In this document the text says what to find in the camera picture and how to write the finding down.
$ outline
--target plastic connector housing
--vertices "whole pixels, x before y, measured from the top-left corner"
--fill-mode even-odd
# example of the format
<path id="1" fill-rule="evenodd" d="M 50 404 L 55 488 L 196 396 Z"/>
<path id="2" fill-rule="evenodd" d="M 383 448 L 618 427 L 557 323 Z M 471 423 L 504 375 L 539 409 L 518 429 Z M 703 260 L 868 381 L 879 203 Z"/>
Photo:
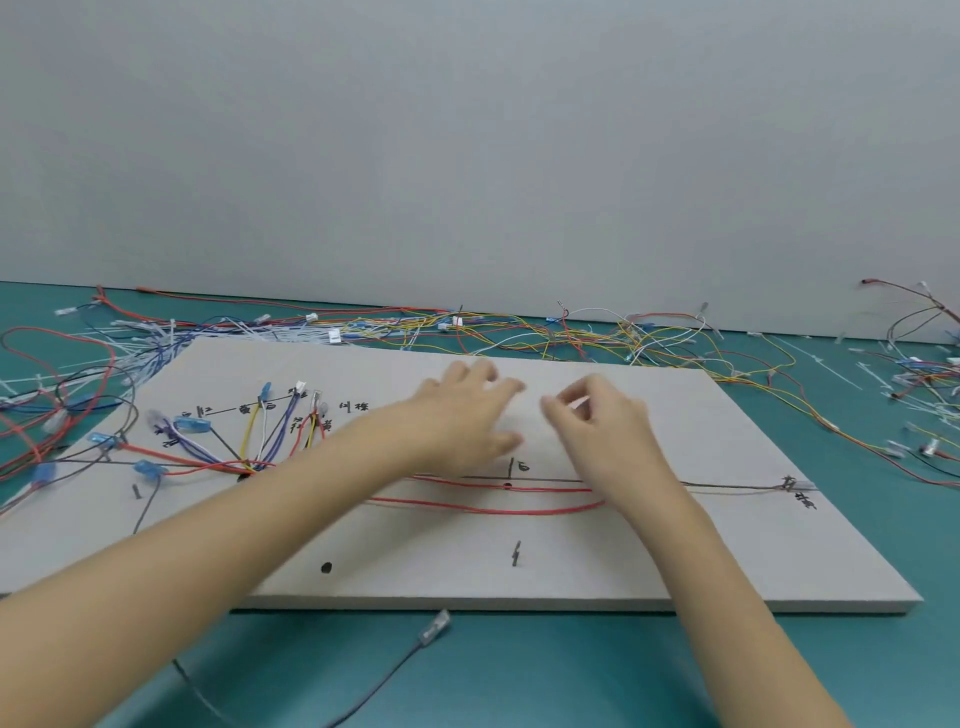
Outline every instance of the plastic connector housing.
<path id="1" fill-rule="evenodd" d="M 38 485 L 46 485 L 57 475 L 56 463 L 40 463 L 34 468 L 34 476 L 31 481 Z"/>
<path id="2" fill-rule="evenodd" d="M 437 637 L 443 632 L 447 626 L 450 624 L 450 613 L 446 609 L 442 609 L 437 613 L 437 616 L 433 618 L 433 621 L 430 622 L 429 626 L 420 632 L 420 644 L 424 647 L 428 646 Z"/>
<path id="3" fill-rule="evenodd" d="M 105 435 L 103 432 L 88 432 L 86 439 L 94 445 L 99 445 L 101 448 L 110 449 L 117 447 L 117 439 L 113 435 Z"/>
<path id="4" fill-rule="evenodd" d="M 181 432 L 209 432 L 213 425 L 202 417 L 174 418 L 174 427 Z"/>
<path id="5" fill-rule="evenodd" d="M 137 460 L 133 463 L 133 469 L 152 480 L 159 480 L 167 474 L 166 468 L 157 463 L 152 463 L 149 460 Z"/>

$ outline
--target white connector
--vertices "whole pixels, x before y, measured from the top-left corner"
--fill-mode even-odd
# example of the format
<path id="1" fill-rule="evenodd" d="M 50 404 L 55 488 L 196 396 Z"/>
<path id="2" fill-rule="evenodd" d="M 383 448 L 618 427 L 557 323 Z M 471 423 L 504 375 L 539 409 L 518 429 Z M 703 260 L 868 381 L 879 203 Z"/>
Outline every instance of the white connector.
<path id="1" fill-rule="evenodd" d="M 50 416 L 50 419 L 43 423 L 41 428 L 48 435 L 52 435 L 56 432 L 60 432 L 63 429 L 63 425 L 66 423 L 66 418 L 69 415 L 65 409 L 58 409 L 53 415 Z"/>
<path id="2" fill-rule="evenodd" d="M 424 647 L 428 646 L 437 637 L 443 632 L 446 627 L 450 624 L 450 613 L 446 609 L 442 609 L 437 613 L 437 616 L 433 618 L 433 621 L 430 622 L 430 625 L 420 632 L 420 644 Z"/>

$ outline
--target finger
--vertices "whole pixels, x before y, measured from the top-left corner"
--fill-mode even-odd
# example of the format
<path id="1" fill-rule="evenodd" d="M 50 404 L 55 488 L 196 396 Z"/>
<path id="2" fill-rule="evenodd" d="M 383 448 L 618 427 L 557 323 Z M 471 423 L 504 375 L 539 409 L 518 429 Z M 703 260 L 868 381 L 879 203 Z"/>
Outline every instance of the finger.
<path id="1" fill-rule="evenodd" d="M 431 389 L 436 389 L 440 386 L 440 382 L 434 379 L 433 377 L 427 378 L 420 383 L 420 386 L 417 388 L 417 394 L 421 395 L 424 392 L 429 392 Z"/>
<path id="2" fill-rule="evenodd" d="M 603 397 L 615 391 L 616 388 L 610 384 L 610 380 L 605 376 L 587 375 L 564 389 L 557 395 L 557 399 L 566 404 L 572 404 L 584 397 Z"/>
<path id="3" fill-rule="evenodd" d="M 588 422 L 592 416 L 592 407 L 590 407 L 590 399 L 586 398 L 580 404 L 573 408 L 573 414 L 577 416 L 578 419 Z"/>
<path id="4" fill-rule="evenodd" d="M 497 411 L 502 412 L 504 409 L 506 409 L 507 404 L 510 403 L 510 400 L 512 400 L 514 396 L 518 395 L 526 388 L 526 384 L 519 379 L 514 379 L 512 376 L 508 376 L 499 384 L 491 387 L 490 393 L 492 395 L 493 402 L 496 404 Z"/>
<path id="5" fill-rule="evenodd" d="M 491 435 L 493 457 L 513 452 L 523 443 L 523 436 L 519 432 L 494 432 Z"/>
<path id="6" fill-rule="evenodd" d="M 455 361 L 450 366 L 446 368 L 444 372 L 444 378 L 442 379 L 443 384 L 453 384 L 462 380 L 469 370 L 467 365 L 462 361 Z"/>
<path id="7" fill-rule="evenodd" d="M 569 405 L 560 401 L 556 397 L 540 398 L 540 410 L 546 421 L 553 425 L 561 439 L 569 437 L 577 427 L 583 426 L 583 422 L 574 414 Z"/>
<path id="8" fill-rule="evenodd" d="M 467 372 L 467 376 L 464 377 L 464 381 L 474 382 L 479 385 L 483 385 L 485 381 L 496 381 L 496 378 L 499 376 L 499 373 L 496 370 L 496 366 L 489 359 L 481 359 L 472 367 L 470 371 Z"/>

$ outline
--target white wall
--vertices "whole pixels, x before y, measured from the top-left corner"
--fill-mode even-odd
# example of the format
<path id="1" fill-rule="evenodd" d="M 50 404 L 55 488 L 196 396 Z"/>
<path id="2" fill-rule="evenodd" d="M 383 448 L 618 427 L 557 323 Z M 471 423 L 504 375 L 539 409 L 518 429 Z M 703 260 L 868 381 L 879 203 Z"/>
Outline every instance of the white wall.
<path id="1" fill-rule="evenodd" d="M 944 0 L 32 0 L 0 103 L 2 279 L 870 336 L 912 303 L 863 277 L 960 303 Z"/>

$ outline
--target blue connector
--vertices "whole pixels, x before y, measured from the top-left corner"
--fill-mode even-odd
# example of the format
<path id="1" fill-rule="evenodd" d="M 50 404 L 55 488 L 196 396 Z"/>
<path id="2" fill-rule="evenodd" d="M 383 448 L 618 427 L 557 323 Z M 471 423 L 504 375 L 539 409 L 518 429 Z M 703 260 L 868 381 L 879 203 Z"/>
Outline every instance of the blue connector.
<path id="1" fill-rule="evenodd" d="M 105 435 L 103 432 L 89 432 L 86 439 L 94 445 L 99 445 L 106 449 L 116 448 L 117 439 L 113 435 Z"/>
<path id="2" fill-rule="evenodd" d="M 149 460 L 137 460 L 133 463 L 133 469 L 151 480 L 160 480 L 167 474 L 166 468 L 157 463 L 152 463 Z"/>
<path id="3" fill-rule="evenodd" d="M 213 425 L 200 417 L 175 417 L 174 427 L 180 432 L 209 432 Z"/>
<path id="4" fill-rule="evenodd" d="M 34 468 L 33 482 L 37 485 L 46 485 L 57 474 L 56 463 L 40 463 Z"/>

